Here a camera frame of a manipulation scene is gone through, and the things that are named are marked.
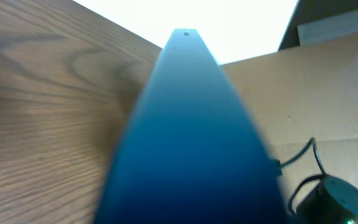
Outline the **blue smartphone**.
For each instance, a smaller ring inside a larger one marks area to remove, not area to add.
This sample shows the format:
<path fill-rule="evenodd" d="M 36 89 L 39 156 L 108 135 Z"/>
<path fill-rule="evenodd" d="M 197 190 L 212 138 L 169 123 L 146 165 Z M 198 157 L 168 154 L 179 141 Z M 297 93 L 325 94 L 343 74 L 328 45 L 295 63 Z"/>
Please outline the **blue smartphone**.
<path fill-rule="evenodd" d="M 95 223 L 286 223 L 275 169 L 199 33 L 175 29 L 119 143 Z"/>

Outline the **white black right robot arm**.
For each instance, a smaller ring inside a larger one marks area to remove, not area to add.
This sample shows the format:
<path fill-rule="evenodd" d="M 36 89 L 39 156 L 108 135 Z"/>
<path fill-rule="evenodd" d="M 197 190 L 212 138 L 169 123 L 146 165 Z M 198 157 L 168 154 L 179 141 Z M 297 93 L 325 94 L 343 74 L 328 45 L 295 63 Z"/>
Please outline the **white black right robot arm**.
<path fill-rule="evenodd" d="M 326 175 L 297 205 L 296 217 L 300 223 L 358 224 L 358 188 Z"/>

